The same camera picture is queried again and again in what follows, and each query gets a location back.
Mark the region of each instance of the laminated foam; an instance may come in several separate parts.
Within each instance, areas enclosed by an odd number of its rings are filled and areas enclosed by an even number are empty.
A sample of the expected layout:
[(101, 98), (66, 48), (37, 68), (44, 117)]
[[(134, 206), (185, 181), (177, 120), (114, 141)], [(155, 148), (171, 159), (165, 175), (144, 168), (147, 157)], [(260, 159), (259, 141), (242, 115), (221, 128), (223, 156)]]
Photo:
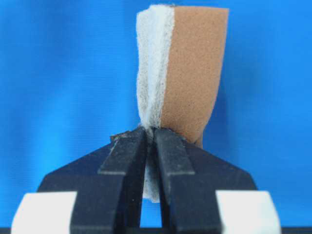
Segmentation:
[[(148, 132), (169, 128), (201, 146), (218, 91), (227, 19), (227, 9), (211, 7), (151, 5), (138, 13), (137, 101)], [(143, 196), (158, 201), (151, 181), (146, 174)]]

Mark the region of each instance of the white pad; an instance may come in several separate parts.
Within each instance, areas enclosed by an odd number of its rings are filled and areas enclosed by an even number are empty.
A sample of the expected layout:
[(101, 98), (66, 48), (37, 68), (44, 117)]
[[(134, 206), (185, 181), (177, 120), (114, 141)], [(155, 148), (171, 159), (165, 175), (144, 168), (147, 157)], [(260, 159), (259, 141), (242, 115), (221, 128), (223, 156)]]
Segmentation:
[(70, 234), (77, 192), (25, 194), (11, 234)]
[(281, 234), (268, 192), (217, 190), (216, 197), (222, 234)]
[[(149, 129), (159, 128), (161, 124), (174, 15), (171, 6), (151, 5), (136, 18), (139, 57), (136, 96), (141, 124), (150, 135), (152, 131)], [(159, 202), (156, 169), (151, 162), (147, 159), (143, 197)]]

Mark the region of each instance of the tan foam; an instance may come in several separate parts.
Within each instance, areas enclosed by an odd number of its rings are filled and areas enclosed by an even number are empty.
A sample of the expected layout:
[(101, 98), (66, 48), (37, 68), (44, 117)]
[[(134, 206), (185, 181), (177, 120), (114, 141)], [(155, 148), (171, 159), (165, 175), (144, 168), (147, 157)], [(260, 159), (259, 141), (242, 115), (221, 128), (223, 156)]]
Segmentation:
[(228, 10), (175, 7), (161, 127), (201, 145), (218, 91)]

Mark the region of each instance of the foam sample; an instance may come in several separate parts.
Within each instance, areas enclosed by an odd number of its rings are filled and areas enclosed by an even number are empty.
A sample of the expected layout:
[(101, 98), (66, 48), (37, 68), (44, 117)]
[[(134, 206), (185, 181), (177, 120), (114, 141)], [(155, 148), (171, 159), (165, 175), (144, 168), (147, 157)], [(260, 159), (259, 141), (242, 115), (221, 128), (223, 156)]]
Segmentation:
[[(228, 10), (151, 5), (136, 19), (137, 102), (142, 126), (169, 128), (202, 146), (219, 87)], [(159, 202), (148, 159), (143, 197)]]

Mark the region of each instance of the blue backdrop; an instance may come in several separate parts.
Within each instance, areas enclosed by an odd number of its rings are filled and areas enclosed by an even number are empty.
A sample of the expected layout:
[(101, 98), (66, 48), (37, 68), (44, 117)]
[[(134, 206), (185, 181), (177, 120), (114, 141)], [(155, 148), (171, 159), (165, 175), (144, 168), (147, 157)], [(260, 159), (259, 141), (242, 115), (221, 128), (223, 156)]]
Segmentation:
[[(0, 1), (0, 226), (46, 173), (137, 126), (136, 13), (160, 2)], [(230, 9), (204, 148), (269, 190), (283, 226), (312, 225), (311, 2), (174, 3)]]

